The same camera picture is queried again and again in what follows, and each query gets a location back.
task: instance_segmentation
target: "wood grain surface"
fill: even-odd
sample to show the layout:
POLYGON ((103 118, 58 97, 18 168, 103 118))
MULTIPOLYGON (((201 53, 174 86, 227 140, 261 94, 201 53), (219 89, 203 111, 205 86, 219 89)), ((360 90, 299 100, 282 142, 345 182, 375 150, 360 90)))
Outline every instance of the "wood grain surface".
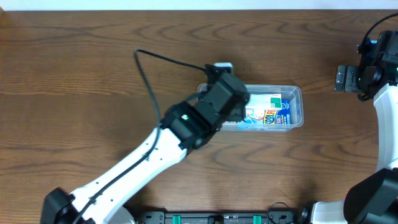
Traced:
MULTIPOLYGON (((250 84, 297 85, 304 125, 220 132, 131 199, 170 211, 266 210, 344 199, 376 168, 372 101, 333 92, 338 65, 392 11, 6 12, 0 21, 0 222, 38 223, 44 197, 115 165, 153 129, 132 60, 143 48, 195 65, 232 62, 250 84)), ((396 29, 397 19, 371 35, 396 29)), ((143 56, 162 113, 204 74, 143 56)))

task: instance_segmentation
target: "colorful packaging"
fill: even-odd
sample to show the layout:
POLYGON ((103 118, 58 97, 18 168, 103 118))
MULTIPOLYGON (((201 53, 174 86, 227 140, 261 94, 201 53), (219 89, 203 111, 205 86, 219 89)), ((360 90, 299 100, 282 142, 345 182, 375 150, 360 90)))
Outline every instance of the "colorful packaging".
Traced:
POLYGON ((246 108, 246 116, 238 124, 291 124, 290 102, 282 100, 280 110, 246 108))

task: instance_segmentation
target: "clear plastic container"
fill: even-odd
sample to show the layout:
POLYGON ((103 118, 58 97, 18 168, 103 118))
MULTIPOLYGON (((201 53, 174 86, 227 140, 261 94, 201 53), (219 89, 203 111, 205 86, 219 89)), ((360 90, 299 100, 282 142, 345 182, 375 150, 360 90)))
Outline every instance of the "clear plastic container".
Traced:
MULTIPOLYGON (((290 101, 290 124, 230 124, 224 123, 222 131, 279 131, 287 132, 304 123, 301 90, 297 86, 282 85, 246 85, 250 94, 281 94, 283 100, 290 101)), ((201 84, 198 92, 207 90, 207 84, 201 84)))

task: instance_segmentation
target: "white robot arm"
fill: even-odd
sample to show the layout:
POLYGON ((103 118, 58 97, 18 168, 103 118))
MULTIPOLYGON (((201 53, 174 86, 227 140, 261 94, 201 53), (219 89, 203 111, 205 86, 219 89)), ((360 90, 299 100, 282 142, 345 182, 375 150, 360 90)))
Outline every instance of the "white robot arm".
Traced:
MULTIPOLYGON (((143 74, 139 62, 137 65, 143 74)), ((244 106, 250 94, 244 83, 232 74, 232 65, 218 63, 205 67, 200 68, 208 76, 208 90, 205 93, 194 94, 170 107, 161 125, 101 177, 70 194, 60 188, 50 192, 44 200, 40 223, 134 223, 123 208, 129 198, 159 173, 180 162, 190 151, 205 145, 226 120, 241 121, 244 118, 244 106), (192 99, 198 99, 194 106, 188 103, 192 99)))
POLYGON ((379 123, 376 173, 354 186, 345 200, 314 203, 309 223, 398 223, 398 215, 391 212, 398 208, 398 172, 393 171, 398 167, 397 34, 397 31, 381 32, 374 42, 365 36, 367 40, 364 39, 358 49, 362 54, 359 67, 342 69, 344 66, 340 66, 336 76, 335 90, 343 91, 344 87, 346 91, 359 90, 361 101, 374 100, 379 123))

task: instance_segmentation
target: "black mount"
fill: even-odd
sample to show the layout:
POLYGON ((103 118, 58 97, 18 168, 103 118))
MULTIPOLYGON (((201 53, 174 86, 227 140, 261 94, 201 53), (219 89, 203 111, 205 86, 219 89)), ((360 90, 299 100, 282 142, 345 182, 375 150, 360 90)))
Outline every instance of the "black mount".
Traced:
POLYGON ((161 128, 169 128, 181 140, 182 149, 198 149, 220 130, 225 121, 244 119, 250 94, 229 67, 205 65, 208 89, 198 94, 194 106, 186 101, 173 105, 162 119, 161 128))
POLYGON ((349 224, 398 223, 398 172, 381 169, 351 188, 344 201, 349 224))
MULTIPOLYGON (((78 216, 78 212, 72 205, 75 197, 68 195, 61 188, 51 191, 45 198, 40 218, 40 224, 71 224, 78 216)), ((78 224, 95 224, 92 219, 85 221, 80 218, 78 224)))
POLYGON ((358 53, 362 55, 358 67, 338 67, 335 91, 358 92, 358 99, 366 101, 387 83, 398 84, 398 31, 381 32, 377 42, 367 38, 358 53))

